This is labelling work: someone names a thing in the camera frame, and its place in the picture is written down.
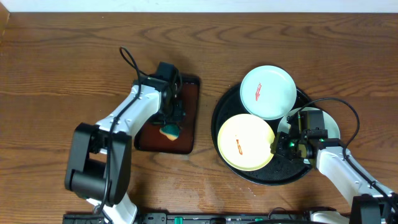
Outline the round black tray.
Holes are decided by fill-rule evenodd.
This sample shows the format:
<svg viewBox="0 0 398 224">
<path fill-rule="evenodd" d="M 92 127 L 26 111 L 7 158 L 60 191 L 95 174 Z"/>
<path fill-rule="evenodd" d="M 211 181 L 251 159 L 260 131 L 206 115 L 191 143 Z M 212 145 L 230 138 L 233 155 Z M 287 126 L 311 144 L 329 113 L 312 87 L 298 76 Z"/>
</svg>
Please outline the round black tray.
<svg viewBox="0 0 398 224">
<path fill-rule="evenodd" d="M 222 124 L 232 116 L 237 114 L 247 114 L 240 98 L 240 85 L 237 84 L 230 88 L 219 100 L 215 107 L 211 120 L 211 136 L 218 155 L 221 152 L 218 148 L 218 133 Z M 285 185 L 295 182 L 306 174 L 312 167 L 303 162 L 292 162 L 283 157 L 275 156 L 264 167 L 254 171 L 243 171 L 229 165 L 225 159 L 222 161 L 226 166 L 241 178 L 259 185 Z"/>
</svg>

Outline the right light green plate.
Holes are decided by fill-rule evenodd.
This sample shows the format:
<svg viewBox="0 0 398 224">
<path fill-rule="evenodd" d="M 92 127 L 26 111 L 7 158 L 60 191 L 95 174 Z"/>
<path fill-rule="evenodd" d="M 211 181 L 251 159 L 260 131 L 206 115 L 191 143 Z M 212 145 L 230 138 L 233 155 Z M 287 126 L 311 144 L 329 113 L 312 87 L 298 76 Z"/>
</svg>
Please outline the right light green plate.
<svg viewBox="0 0 398 224">
<path fill-rule="evenodd" d="M 313 107 L 305 107 L 302 109 L 304 111 L 308 110 L 321 110 L 318 108 Z M 278 132 L 285 132 L 292 136 L 298 136 L 299 133 L 299 119 L 298 119 L 298 112 L 302 111 L 300 108 L 296 108 L 285 115 L 282 120 L 280 121 L 277 133 Z M 325 120 L 325 131 L 322 132 L 311 132 L 312 135 L 312 144 L 315 147 L 316 156 L 314 159 L 296 159 L 292 161 L 302 161 L 306 164 L 314 164 L 315 159 L 317 158 L 317 145 L 320 142 L 323 142 L 329 138 L 340 138 L 340 129 L 336 123 L 336 121 L 325 111 L 323 111 L 324 120 Z"/>
</svg>

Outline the rectangular brown water tray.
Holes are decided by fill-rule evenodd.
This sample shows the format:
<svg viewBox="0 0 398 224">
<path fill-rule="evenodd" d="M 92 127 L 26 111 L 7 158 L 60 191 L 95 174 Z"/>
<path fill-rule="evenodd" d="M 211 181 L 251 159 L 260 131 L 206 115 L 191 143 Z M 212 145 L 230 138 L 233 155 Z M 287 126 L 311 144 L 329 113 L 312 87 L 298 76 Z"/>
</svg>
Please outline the rectangular brown water tray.
<svg viewBox="0 0 398 224">
<path fill-rule="evenodd" d="M 182 75 L 183 85 L 179 98 L 183 101 L 184 119 L 177 123 L 180 136 L 175 141 L 167 139 L 159 132 L 166 124 L 155 124 L 155 115 L 145 122 L 134 139 L 134 147 L 139 151 L 189 154 L 193 150 L 195 125 L 200 91 L 200 78 Z"/>
</svg>

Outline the green yellow sponge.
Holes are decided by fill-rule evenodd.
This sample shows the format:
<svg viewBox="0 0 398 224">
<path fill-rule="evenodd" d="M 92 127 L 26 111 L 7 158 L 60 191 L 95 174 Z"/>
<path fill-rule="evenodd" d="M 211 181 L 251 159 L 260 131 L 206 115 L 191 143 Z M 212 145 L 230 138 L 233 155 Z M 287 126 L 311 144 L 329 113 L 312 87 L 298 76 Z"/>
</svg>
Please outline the green yellow sponge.
<svg viewBox="0 0 398 224">
<path fill-rule="evenodd" d="M 180 136 L 180 127 L 177 124 L 167 124 L 159 129 L 167 139 L 175 141 Z"/>
</svg>

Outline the upper light green plate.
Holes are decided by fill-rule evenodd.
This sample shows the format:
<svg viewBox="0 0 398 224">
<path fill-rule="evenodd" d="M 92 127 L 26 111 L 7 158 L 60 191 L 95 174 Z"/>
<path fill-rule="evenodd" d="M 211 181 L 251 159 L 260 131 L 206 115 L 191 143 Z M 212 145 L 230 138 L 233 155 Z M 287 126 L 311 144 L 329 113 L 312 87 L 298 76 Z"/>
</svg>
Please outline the upper light green plate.
<svg viewBox="0 0 398 224">
<path fill-rule="evenodd" d="M 264 120 L 274 120 L 285 116 L 293 108 L 297 89 L 284 69 L 263 65 L 246 74 L 239 95 L 249 113 Z"/>
</svg>

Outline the yellow plate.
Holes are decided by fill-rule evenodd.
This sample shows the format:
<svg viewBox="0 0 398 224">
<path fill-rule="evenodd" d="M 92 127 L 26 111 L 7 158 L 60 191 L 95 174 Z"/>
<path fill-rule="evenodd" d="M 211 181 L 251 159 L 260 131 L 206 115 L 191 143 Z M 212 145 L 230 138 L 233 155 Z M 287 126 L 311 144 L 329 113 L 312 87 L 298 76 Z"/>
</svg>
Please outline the yellow plate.
<svg viewBox="0 0 398 224">
<path fill-rule="evenodd" d="M 274 157 L 275 134 L 269 124 L 252 114 L 227 119 L 217 135 L 217 146 L 227 164 L 243 171 L 259 170 Z"/>
</svg>

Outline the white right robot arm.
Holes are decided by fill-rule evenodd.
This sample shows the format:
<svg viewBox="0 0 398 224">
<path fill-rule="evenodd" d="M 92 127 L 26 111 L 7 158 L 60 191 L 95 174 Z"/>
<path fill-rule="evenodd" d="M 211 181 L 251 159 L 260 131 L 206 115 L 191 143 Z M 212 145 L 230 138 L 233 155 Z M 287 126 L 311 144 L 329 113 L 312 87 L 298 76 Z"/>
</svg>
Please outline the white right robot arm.
<svg viewBox="0 0 398 224">
<path fill-rule="evenodd" d="M 338 212 L 313 212 L 318 223 L 397 223 L 397 194 L 377 181 L 351 155 L 338 138 L 325 129 L 298 134 L 277 133 L 271 153 L 290 161 L 309 162 L 326 176 L 351 205 L 348 218 Z"/>
</svg>

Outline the light green plate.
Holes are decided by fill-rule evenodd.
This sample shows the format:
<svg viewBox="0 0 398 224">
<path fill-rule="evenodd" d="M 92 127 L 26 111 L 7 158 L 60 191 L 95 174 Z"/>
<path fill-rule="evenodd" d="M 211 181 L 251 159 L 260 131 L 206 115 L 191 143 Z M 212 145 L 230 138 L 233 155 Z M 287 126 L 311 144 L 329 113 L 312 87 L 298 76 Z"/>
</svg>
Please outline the light green plate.
<svg viewBox="0 0 398 224">
<path fill-rule="evenodd" d="M 285 116 L 293 108 L 297 89 L 284 69 L 263 65 L 246 74 L 239 95 L 249 113 L 264 120 L 274 120 Z"/>
<path fill-rule="evenodd" d="M 308 110 L 321 110 L 318 108 L 313 107 L 305 107 L 302 109 L 304 111 Z M 292 136 L 298 136 L 299 133 L 299 119 L 298 119 L 298 112 L 302 111 L 300 108 L 296 108 L 285 115 L 282 120 L 280 121 L 277 133 L 278 132 L 285 132 Z M 314 164 L 315 159 L 317 158 L 317 145 L 320 142 L 323 142 L 329 138 L 340 138 L 340 129 L 336 123 L 336 121 L 325 111 L 323 111 L 324 120 L 325 120 L 325 131 L 322 132 L 311 132 L 312 135 L 312 144 L 315 147 L 316 156 L 314 159 L 296 159 L 292 161 L 302 161 L 306 164 Z"/>
</svg>

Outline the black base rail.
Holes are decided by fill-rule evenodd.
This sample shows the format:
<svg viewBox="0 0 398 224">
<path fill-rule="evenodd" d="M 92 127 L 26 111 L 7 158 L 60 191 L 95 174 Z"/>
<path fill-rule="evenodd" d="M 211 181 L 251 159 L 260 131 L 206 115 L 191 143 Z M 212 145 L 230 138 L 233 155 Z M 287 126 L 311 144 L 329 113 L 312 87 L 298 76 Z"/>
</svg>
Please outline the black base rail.
<svg viewBox="0 0 398 224">
<path fill-rule="evenodd" d="M 349 223 L 349 218 L 328 208 L 294 214 L 278 207 L 267 215 L 143 213 L 128 222 L 132 224 Z"/>
</svg>

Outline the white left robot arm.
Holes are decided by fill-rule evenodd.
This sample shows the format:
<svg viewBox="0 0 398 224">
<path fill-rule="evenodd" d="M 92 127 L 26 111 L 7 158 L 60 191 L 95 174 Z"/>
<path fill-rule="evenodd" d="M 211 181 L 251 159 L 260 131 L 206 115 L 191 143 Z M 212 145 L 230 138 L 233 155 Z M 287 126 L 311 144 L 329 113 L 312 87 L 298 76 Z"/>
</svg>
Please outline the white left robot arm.
<svg viewBox="0 0 398 224">
<path fill-rule="evenodd" d="M 145 78 L 96 124 L 79 124 L 72 139 L 65 188 L 94 205 L 94 214 L 113 223 L 133 223 L 137 207 L 127 195 L 132 140 L 150 121 L 165 126 L 186 116 L 181 103 L 185 81 Z"/>
</svg>

